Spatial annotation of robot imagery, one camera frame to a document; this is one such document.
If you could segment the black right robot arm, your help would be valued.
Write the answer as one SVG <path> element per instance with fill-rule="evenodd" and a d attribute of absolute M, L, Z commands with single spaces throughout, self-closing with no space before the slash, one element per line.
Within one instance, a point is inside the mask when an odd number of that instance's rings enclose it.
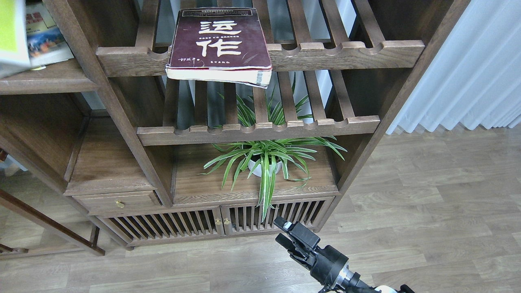
<path fill-rule="evenodd" d="M 320 237 L 299 223 L 286 221 L 278 216 L 275 225 L 286 232 L 289 237 L 279 234 L 277 243 L 288 250 L 290 257 L 305 267 L 310 275 L 324 287 L 321 293 L 334 291 L 337 293 L 412 293 L 407 285 L 401 285 L 397 291 L 389 286 L 370 287 L 360 280 L 360 274 L 349 270 L 348 257 L 326 245 L 320 248 Z"/>

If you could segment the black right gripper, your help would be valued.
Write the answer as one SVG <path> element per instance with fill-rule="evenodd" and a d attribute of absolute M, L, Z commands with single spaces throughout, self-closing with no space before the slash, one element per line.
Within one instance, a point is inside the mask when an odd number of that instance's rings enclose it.
<path fill-rule="evenodd" d="M 360 275 L 348 269 L 348 257 L 331 245 L 321 249 L 320 238 L 314 232 L 281 216 L 275 218 L 274 224 L 289 236 L 280 233 L 276 242 L 288 251 L 290 258 L 309 270 L 324 291 L 355 291 L 361 287 Z"/>

